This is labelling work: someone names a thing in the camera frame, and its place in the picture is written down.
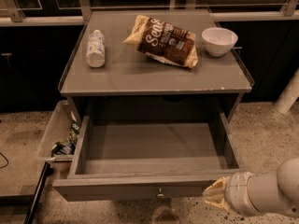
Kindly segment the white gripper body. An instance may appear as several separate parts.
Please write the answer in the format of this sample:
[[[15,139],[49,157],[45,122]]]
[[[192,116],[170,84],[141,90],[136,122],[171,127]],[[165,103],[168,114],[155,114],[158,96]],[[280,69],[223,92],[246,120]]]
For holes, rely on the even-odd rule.
[[[250,172],[237,172],[229,177],[225,188],[225,200],[230,208],[243,217],[258,217],[258,211],[249,198],[249,179],[253,176]]]

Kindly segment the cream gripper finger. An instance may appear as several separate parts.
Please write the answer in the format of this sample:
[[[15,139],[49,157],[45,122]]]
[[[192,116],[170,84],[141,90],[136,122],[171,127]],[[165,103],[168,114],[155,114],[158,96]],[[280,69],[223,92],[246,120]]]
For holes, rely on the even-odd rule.
[[[225,198],[226,185],[229,179],[229,176],[222,177],[207,187],[203,192],[204,202],[213,207],[230,212],[231,207]]]

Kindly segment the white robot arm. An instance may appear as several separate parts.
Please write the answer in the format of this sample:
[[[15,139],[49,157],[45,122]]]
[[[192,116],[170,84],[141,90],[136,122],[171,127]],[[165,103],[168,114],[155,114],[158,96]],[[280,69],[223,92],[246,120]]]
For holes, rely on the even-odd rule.
[[[298,96],[294,75],[274,104],[235,118],[248,169],[206,188],[205,203],[243,217],[299,216]]]

